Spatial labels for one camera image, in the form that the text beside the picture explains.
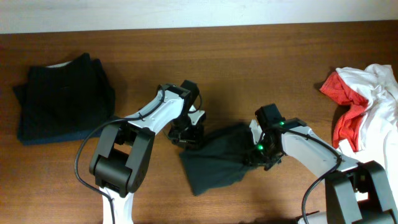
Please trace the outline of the dark green Nike t-shirt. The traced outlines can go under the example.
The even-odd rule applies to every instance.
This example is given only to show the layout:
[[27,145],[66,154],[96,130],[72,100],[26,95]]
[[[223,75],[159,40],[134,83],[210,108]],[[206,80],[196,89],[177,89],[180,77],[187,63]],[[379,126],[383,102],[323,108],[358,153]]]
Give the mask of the dark green Nike t-shirt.
[[257,165],[248,162],[253,149],[249,125],[238,123],[206,135],[197,149],[181,152],[179,157],[193,195],[232,185],[257,169]]

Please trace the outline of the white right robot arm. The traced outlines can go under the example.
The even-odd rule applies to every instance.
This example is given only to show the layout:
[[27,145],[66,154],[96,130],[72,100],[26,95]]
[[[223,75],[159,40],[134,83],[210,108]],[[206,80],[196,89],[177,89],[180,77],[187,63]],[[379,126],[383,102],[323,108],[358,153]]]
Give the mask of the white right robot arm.
[[[397,223],[397,206],[382,165],[338,152],[301,119],[282,117],[275,104],[260,107],[255,116],[249,125],[254,147],[247,165],[270,170],[290,156],[316,176],[296,223]],[[326,210],[308,213],[307,200],[319,183],[325,185]]]

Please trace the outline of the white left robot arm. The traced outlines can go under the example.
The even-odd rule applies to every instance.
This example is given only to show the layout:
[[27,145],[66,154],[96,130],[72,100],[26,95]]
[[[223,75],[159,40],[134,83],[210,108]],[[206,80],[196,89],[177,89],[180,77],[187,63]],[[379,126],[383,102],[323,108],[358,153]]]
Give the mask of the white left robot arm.
[[138,112],[98,127],[99,141],[90,162],[93,190],[103,197],[103,223],[132,223],[134,193],[146,176],[155,136],[171,125],[172,144],[194,148],[203,139],[205,112],[194,107],[201,97],[196,83],[164,84]]

